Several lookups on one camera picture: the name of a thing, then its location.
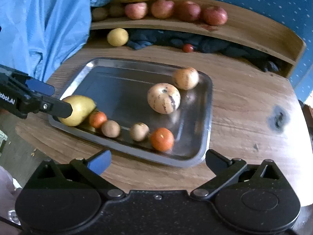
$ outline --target dark stain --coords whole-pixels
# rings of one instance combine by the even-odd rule
[[[169,98],[170,98],[170,100],[171,100],[171,107],[173,108],[173,110],[176,110],[175,108],[176,108],[176,106],[175,106],[175,101],[174,101],[174,98],[173,98],[173,96],[168,96]]]
[[[163,109],[164,109],[165,113],[167,113],[165,105],[163,105]]]
[[[277,129],[280,129],[283,125],[284,114],[279,112],[279,114],[275,117],[275,126]]]
[[[256,151],[259,151],[259,147],[258,147],[258,145],[257,145],[256,143],[253,145],[253,148],[254,148]]]
[[[267,121],[273,131],[282,133],[285,125],[290,121],[290,116],[282,107],[275,106],[273,113],[267,118]]]

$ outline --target floor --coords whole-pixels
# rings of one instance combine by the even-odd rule
[[[0,150],[0,166],[9,171],[23,187],[47,156],[16,134],[15,125],[18,119],[12,114],[0,113],[0,130],[8,136]],[[313,205],[301,208],[294,230],[299,235],[313,235]]]

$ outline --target yellow pear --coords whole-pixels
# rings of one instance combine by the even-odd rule
[[[94,101],[86,96],[73,95],[65,97],[62,101],[71,104],[73,112],[67,118],[61,118],[61,123],[67,126],[77,126],[82,123],[86,117],[95,109],[96,104]]]

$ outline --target wooden table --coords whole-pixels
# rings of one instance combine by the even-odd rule
[[[63,63],[48,83],[59,93],[72,75],[95,57],[192,66],[209,75],[214,85],[210,148],[228,158],[243,158],[250,164],[260,164],[265,158],[275,160],[296,191],[301,205],[313,203],[312,148],[300,105],[287,79],[263,73],[245,60],[219,54],[183,53],[159,46],[134,51],[128,47],[112,48],[105,42],[92,42]],[[282,107],[290,116],[282,133],[273,131],[268,124],[275,106]],[[18,123],[16,131],[60,163],[76,157],[88,158],[103,149],[51,127],[44,114],[29,114],[26,120]],[[204,162],[179,169],[113,152],[112,164],[102,176],[125,191],[190,191],[213,178],[214,174]]]

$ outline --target wood grain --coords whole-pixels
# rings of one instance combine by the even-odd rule
[[[287,79],[263,73],[245,60],[219,54],[183,53],[159,46],[134,51],[128,47],[112,48],[105,41],[94,41],[63,63],[48,83],[54,85],[58,93],[77,70],[95,57],[192,66],[209,75],[214,85],[210,148],[228,158],[243,158],[251,164],[260,164],[265,158],[275,160],[302,206],[313,203],[312,148],[300,105]],[[290,116],[282,133],[269,126],[275,106],[282,107]],[[26,141],[61,163],[76,157],[88,158],[103,148],[51,127],[44,114],[29,114],[16,130]],[[112,164],[102,176],[125,191],[190,191],[213,178],[214,174],[205,163],[179,169],[113,151]]]
[[[146,17],[141,20],[130,20],[123,17],[93,22],[91,29],[118,27],[151,28],[211,36],[257,49],[289,63],[286,68],[283,68],[282,76],[284,77],[289,76],[294,66],[298,64],[306,44],[286,26],[258,13],[232,4],[215,0],[191,1],[201,6],[218,5],[223,7],[228,13],[227,23],[218,27],[217,31],[211,32],[197,24],[182,22],[175,18],[159,20],[153,17]]]

